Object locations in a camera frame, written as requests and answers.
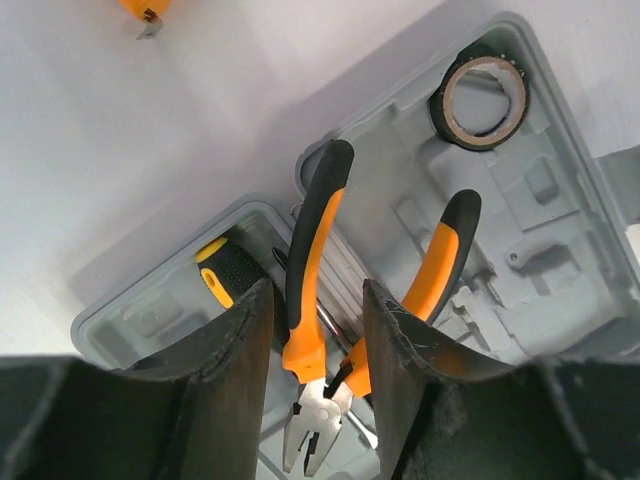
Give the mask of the orange tape measure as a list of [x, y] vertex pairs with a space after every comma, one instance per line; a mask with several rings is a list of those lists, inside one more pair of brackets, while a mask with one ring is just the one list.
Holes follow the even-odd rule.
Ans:
[[163, 16], [170, 8], [171, 0], [120, 0], [125, 10], [139, 20], [144, 29], [137, 40], [154, 38], [162, 29]]

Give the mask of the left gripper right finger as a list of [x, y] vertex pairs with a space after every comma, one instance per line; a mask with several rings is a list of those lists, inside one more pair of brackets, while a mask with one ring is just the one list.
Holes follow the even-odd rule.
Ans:
[[363, 286], [385, 479], [635, 479], [639, 362], [553, 355], [513, 366]]

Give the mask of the black tape roll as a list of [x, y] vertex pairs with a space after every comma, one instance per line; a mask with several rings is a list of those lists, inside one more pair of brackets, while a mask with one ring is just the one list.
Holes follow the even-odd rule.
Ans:
[[528, 112], [525, 70], [483, 43], [462, 50], [429, 98], [438, 136], [465, 150], [489, 151], [510, 139]]

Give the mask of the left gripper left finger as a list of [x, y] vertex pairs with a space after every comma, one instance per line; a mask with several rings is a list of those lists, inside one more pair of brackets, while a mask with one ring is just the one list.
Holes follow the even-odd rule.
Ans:
[[251, 479], [274, 288], [125, 370], [72, 356], [1, 361], [5, 479]]

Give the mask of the black yellow screwdriver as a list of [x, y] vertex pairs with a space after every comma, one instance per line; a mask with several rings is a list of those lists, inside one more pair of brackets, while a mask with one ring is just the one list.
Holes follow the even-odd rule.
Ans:
[[229, 309], [256, 282], [268, 276], [241, 246], [219, 237], [195, 257], [201, 278], [216, 300]]
[[[287, 255], [277, 247], [272, 248], [272, 254], [278, 264], [282, 267], [282, 269], [284, 271], [287, 271]], [[342, 327], [333, 319], [332, 315], [326, 310], [320, 300], [317, 301], [316, 310], [320, 320], [332, 334], [333, 340], [339, 345], [342, 353], [344, 355], [347, 355], [351, 347], [353, 346], [349, 337], [345, 334]], [[351, 410], [346, 412], [346, 418], [357, 430], [360, 439], [365, 442], [371, 449], [376, 450], [379, 444], [376, 432], [370, 429], [368, 425], [363, 423], [361, 419]]]

